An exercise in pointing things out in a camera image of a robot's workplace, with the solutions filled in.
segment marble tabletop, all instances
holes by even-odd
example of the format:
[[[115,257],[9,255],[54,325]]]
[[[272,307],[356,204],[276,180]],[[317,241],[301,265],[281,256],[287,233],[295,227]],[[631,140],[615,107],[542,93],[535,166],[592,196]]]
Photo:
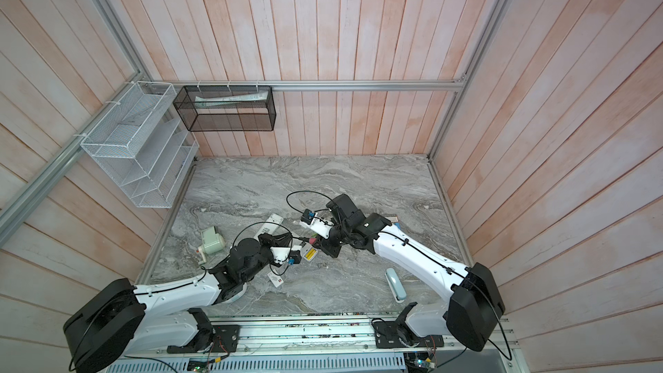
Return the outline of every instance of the marble tabletop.
[[[349,195],[368,215],[397,216],[405,233],[429,248],[460,261],[460,251],[428,169],[425,155],[357,155],[319,157],[219,157],[200,161],[178,216],[170,230],[151,283],[200,274],[196,249],[200,231],[218,226],[226,241],[207,267],[228,254],[237,233],[272,213],[298,236],[308,236],[292,223],[299,214],[285,201],[288,193],[315,190],[334,197]],[[322,209],[325,198],[310,193],[293,195],[303,209]],[[241,238],[255,235],[260,225]],[[385,279],[394,268],[408,297],[395,302]],[[400,311],[409,302],[433,303],[439,297],[405,269],[368,251],[344,246],[339,257],[323,253],[290,267],[284,284],[275,287],[264,268],[234,303],[205,309],[210,315],[286,315]]]

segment black mounting plate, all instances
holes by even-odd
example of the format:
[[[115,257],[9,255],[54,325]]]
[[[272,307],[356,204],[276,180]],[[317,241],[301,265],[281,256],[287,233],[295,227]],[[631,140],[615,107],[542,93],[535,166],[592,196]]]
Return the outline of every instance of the black mounting plate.
[[[225,353],[225,350],[219,345],[219,340],[216,337],[221,339],[223,347],[230,353],[237,351],[237,341],[239,340],[239,326],[235,324],[228,325],[215,325],[214,326],[215,340],[214,345],[211,348],[213,353]]]
[[[398,338],[398,333],[396,332],[396,321],[376,320],[373,321],[372,324],[373,328],[375,329],[375,345],[377,348],[406,347]],[[444,339],[442,336],[426,336],[421,338],[418,343],[413,345],[413,347],[428,348],[433,348],[434,346],[436,348],[444,347]]]

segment white wire basket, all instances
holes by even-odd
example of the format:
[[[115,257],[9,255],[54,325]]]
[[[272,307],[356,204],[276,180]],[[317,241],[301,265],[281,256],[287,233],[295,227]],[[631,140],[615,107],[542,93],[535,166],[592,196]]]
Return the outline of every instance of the white wire basket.
[[[138,207],[170,208],[198,150],[178,118],[162,121],[174,98],[172,84],[136,83],[81,143]]]

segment black mesh basket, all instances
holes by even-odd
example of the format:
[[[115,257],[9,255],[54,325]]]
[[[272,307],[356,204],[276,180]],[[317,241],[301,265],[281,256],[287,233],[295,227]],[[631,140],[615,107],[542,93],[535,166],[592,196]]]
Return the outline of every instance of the black mesh basket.
[[[232,103],[200,100],[262,91],[267,91],[266,100]],[[189,131],[272,131],[277,120],[272,88],[266,85],[187,85],[173,104]]]

